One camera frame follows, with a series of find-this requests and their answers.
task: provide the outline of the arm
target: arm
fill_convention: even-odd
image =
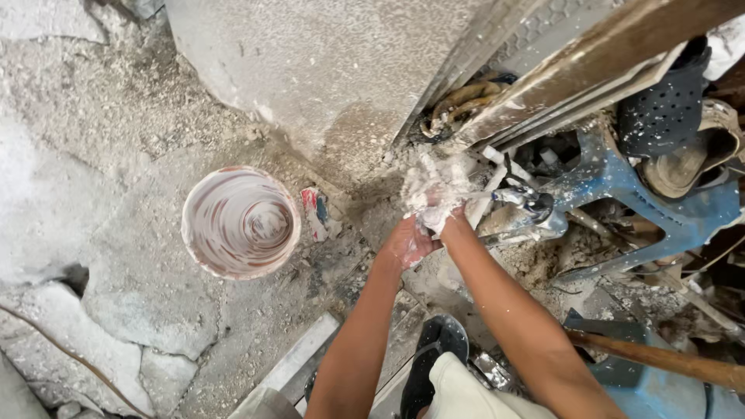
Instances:
[[[486,251],[463,211],[441,234],[484,323],[533,396],[563,419],[625,418],[557,320]]]
[[[323,357],[306,418],[367,418],[401,273],[438,247],[442,245],[420,231],[414,217],[396,225],[373,261],[357,305]]]

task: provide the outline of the person's right hand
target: person's right hand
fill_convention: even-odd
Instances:
[[[419,226],[412,215],[396,224],[378,254],[390,253],[400,261],[405,271],[442,246],[440,240],[432,240],[429,232]]]

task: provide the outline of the gray stone slab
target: gray stone slab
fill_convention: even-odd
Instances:
[[[66,384],[58,382],[29,382],[28,386],[47,409],[53,409],[69,402],[76,402],[84,409],[91,409],[101,416],[104,415],[104,412],[96,406],[93,400],[90,400],[85,394],[73,390],[71,386]]]
[[[171,416],[198,369],[197,364],[185,356],[159,353],[150,347],[142,351],[142,386],[160,418]]]
[[[0,116],[0,286],[63,276],[122,192],[80,160],[33,141],[20,120]]]
[[[65,403],[57,408],[54,419],[72,419],[77,416],[82,408],[78,402]]]
[[[0,406],[2,414],[8,418],[49,419],[49,414],[31,393],[26,381],[1,351]]]
[[[106,34],[80,0],[4,0],[0,4],[0,37],[27,40],[74,37],[106,42]]]
[[[344,189],[370,180],[471,21],[492,1],[168,0],[210,90],[279,124]]]
[[[100,369],[143,412],[154,413],[139,382],[142,351],[104,332],[77,296],[59,283],[4,289],[0,303],[29,317],[64,347]],[[0,313],[0,348],[31,382],[64,382],[108,412],[134,415],[93,372],[52,345],[25,322]]]

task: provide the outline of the black shoe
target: black shoe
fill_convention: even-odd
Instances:
[[[449,314],[435,315],[422,328],[409,379],[401,395],[402,419],[416,419],[422,408],[432,404],[434,386],[429,371],[445,352],[452,352],[465,365],[468,360],[466,329]]]

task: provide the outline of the plastic bucket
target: plastic bucket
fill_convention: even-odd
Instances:
[[[216,277],[251,280],[274,272],[300,238],[300,216],[287,189],[267,172],[233,166],[208,174],[188,194],[181,236]]]

